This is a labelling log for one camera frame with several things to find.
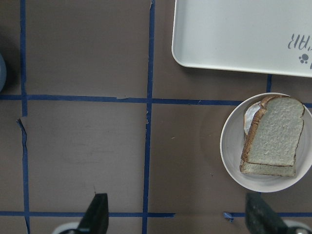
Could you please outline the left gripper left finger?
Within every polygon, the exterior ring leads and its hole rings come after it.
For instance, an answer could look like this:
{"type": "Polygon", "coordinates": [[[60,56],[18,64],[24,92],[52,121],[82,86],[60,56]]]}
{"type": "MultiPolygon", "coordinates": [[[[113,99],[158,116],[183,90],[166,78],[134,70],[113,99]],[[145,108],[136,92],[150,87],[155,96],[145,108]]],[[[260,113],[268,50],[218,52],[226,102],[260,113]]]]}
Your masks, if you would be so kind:
{"type": "Polygon", "coordinates": [[[77,227],[79,234],[105,234],[108,230],[108,196],[95,194],[77,227]]]}

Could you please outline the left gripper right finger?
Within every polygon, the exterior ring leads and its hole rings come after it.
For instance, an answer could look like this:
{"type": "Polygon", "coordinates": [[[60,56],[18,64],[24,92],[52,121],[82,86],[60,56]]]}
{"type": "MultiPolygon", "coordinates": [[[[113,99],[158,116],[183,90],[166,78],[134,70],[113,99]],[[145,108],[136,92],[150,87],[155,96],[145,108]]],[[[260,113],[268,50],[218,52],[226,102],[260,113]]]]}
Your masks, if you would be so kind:
{"type": "Polygon", "coordinates": [[[251,234],[286,234],[288,226],[258,193],[246,194],[245,224],[251,234]]]}

